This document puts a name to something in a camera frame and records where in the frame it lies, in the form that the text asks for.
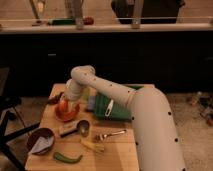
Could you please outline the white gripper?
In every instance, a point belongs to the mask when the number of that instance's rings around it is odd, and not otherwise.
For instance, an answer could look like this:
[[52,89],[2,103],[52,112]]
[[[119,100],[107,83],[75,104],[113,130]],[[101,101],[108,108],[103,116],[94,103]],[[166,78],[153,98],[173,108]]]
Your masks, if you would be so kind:
[[69,79],[66,82],[64,96],[70,101],[77,101],[83,93],[84,87],[78,84],[73,79]]

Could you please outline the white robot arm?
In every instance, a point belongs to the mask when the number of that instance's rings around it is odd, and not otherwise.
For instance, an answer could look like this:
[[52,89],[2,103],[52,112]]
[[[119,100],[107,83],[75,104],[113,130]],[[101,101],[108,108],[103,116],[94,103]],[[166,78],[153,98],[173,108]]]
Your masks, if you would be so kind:
[[186,171],[172,110],[159,89],[135,90],[97,77],[91,65],[74,67],[70,75],[65,88],[70,101],[77,101],[89,86],[130,112],[141,171]]

